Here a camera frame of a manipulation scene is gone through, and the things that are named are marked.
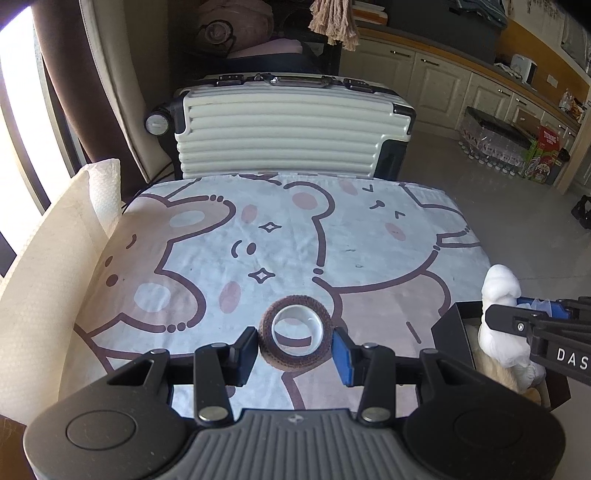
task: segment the wooden countertop edge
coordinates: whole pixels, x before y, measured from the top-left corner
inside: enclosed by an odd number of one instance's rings
[[[526,88],[522,87],[521,85],[519,85],[516,82],[512,82],[512,81],[506,79],[505,77],[503,77],[503,75],[500,75],[499,73],[495,72],[494,70],[491,70],[483,65],[479,65],[477,63],[474,63],[473,61],[470,61],[460,55],[456,55],[456,54],[448,52],[446,50],[442,50],[440,48],[433,47],[433,46],[428,45],[426,43],[412,40],[410,38],[401,37],[399,35],[394,35],[394,34],[387,33],[387,32],[381,32],[379,30],[373,30],[371,28],[360,27],[359,33],[361,36],[363,36],[365,38],[376,38],[376,39],[380,39],[380,40],[390,41],[393,43],[397,43],[399,45],[403,45],[406,47],[411,47],[416,50],[423,51],[425,53],[431,53],[433,55],[437,55],[438,57],[441,57],[446,60],[450,60],[454,63],[457,63],[458,65],[461,65],[473,72],[481,74],[481,75],[487,77],[488,79],[493,80],[494,82],[500,83],[502,86],[508,88],[509,90],[512,90],[513,92],[518,93],[519,95],[523,96],[524,98],[527,98],[530,102],[534,102],[540,108],[546,110],[548,113],[551,113],[552,115],[554,115],[561,122],[564,122],[565,124],[567,124],[570,129],[576,131],[577,133],[580,129],[579,124],[577,124],[574,120],[565,116],[565,114],[562,113],[562,111],[559,110],[558,108],[556,108],[554,105],[548,103],[547,101],[545,101],[544,99],[541,99],[540,97],[538,97],[536,95],[533,95]]]

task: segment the kitchen counter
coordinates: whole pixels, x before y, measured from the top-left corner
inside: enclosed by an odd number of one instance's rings
[[[425,53],[437,55],[446,60],[450,60],[462,67],[487,77],[494,82],[505,86],[506,88],[518,93],[524,98],[536,103],[539,107],[555,116],[561,122],[564,122],[571,130],[578,132],[580,125],[567,116],[557,105],[541,96],[531,86],[518,82],[508,73],[505,73],[498,67],[479,60],[453,47],[448,47],[439,42],[429,40],[402,30],[396,30],[385,25],[375,25],[367,22],[357,22],[359,35],[369,40],[383,40],[395,44],[414,48]]]

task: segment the power outlet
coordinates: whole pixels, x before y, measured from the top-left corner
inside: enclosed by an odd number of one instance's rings
[[[548,75],[547,79],[548,83],[552,85],[554,88],[558,87],[558,80],[556,80],[552,75]]]

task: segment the beige tassel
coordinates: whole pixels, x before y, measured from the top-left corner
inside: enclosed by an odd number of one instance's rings
[[[345,50],[355,51],[359,45],[359,34],[353,19],[351,0],[314,0],[310,11],[312,21],[309,29],[312,32],[326,35],[329,45],[340,41]]]

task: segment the white appliance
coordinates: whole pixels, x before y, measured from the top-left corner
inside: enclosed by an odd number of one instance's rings
[[[531,85],[535,71],[538,69],[536,62],[516,53],[511,59],[511,70],[521,75],[521,81]]]
[[[416,116],[383,86],[291,74],[208,78],[167,109],[185,179],[296,171],[395,180]]]

